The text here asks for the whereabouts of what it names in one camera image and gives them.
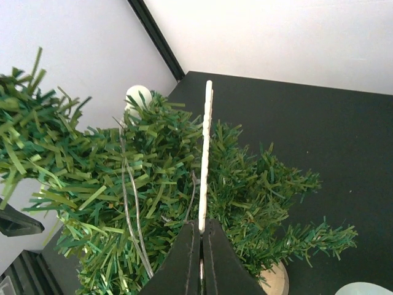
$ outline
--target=green tinsel branch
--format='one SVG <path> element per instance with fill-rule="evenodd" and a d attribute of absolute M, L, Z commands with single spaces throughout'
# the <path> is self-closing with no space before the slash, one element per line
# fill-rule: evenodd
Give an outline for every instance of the green tinsel branch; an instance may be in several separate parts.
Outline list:
<path fill-rule="evenodd" d="M 191 120 L 191 113 L 153 92 L 152 104 L 137 108 L 140 119 L 125 114 L 123 153 L 118 129 L 76 129 L 89 98 L 79 103 L 63 91 L 61 98 L 54 91 L 41 93 L 37 86 L 45 72 L 33 79 L 37 64 L 33 75 L 21 77 L 23 72 L 13 69 L 10 76 L 0 77 L 0 174 L 6 184 L 0 207 L 23 178 L 48 185 L 33 194 L 26 211 L 58 212 L 64 222 L 59 249 L 66 256 L 77 255 L 82 266 L 79 294 L 136 294 L 148 276 L 126 226 L 122 160 L 127 157 L 134 174 L 143 237 L 156 271 L 184 223 L 192 171 L 200 173 L 201 120 Z M 325 221 L 289 226 L 277 238 L 292 197 L 319 189 L 319 175 L 286 167 L 272 155 L 273 146 L 250 155 L 238 146 L 239 134 L 239 127 L 214 126 L 208 216 L 221 222 L 253 276 L 291 256 L 308 261 L 315 251 L 323 251 L 339 258 L 355 246 L 353 227 L 332 229 Z M 133 196 L 128 176 L 126 188 Z M 197 203 L 189 219 L 197 218 Z M 129 206 L 136 228 L 133 197 Z"/>

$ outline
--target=white stick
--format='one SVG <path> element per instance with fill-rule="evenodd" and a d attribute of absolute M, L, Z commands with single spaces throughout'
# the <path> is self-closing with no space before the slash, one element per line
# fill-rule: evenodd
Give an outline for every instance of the white stick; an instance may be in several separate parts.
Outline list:
<path fill-rule="evenodd" d="M 208 167 L 209 167 L 209 143 L 210 143 L 210 124 L 213 104 L 213 88 L 212 82 L 206 83 L 206 96 L 204 101 L 204 116 L 203 116 L 203 153 L 201 166 L 201 191 L 199 199 L 199 224 L 198 228 L 200 234 L 203 234 L 206 219 L 206 210 L 208 206 Z"/>

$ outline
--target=wooden base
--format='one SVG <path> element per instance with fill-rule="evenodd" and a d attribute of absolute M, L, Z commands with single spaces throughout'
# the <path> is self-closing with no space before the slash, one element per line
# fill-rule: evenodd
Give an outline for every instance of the wooden base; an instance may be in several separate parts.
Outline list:
<path fill-rule="evenodd" d="M 261 287 L 267 295 L 288 295 L 289 293 L 289 278 L 284 264 L 280 262 L 274 265 L 270 270 L 264 270 L 260 273 L 261 277 L 266 279 L 266 284 L 260 282 Z"/>

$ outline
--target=black table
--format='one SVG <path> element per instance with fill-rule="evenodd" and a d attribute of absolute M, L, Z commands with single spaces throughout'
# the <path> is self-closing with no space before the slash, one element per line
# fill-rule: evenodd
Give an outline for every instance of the black table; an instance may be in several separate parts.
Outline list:
<path fill-rule="evenodd" d="M 288 166 L 321 174 L 322 190 L 290 210 L 289 222 L 356 226 L 357 248 L 341 261 L 323 253 L 288 265 L 291 295 L 330 295 L 367 281 L 393 290 L 393 96 L 189 72 L 169 96 L 203 113 L 213 81 L 213 120 L 243 125 Z"/>

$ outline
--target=black metal pole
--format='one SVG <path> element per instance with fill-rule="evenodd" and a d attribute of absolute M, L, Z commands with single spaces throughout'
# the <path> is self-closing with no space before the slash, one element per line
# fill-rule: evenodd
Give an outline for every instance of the black metal pole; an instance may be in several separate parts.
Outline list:
<path fill-rule="evenodd" d="M 179 62 L 177 61 L 171 48 L 169 47 L 167 41 L 165 40 L 164 35 L 162 35 L 159 27 L 157 26 L 145 2 L 143 0 L 127 0 L 127 1 L 135 11 L 135 14 L 138 16 L 143 27 L 145 27 L 147 34 L 150 36 L 157 50 L 160 52 L 166 65 L 168 66 L 169 70 L 172 72 L 172 75 L 178 82 L 180 82 L 185 76 L 183 69 L 181 68 Z"/>

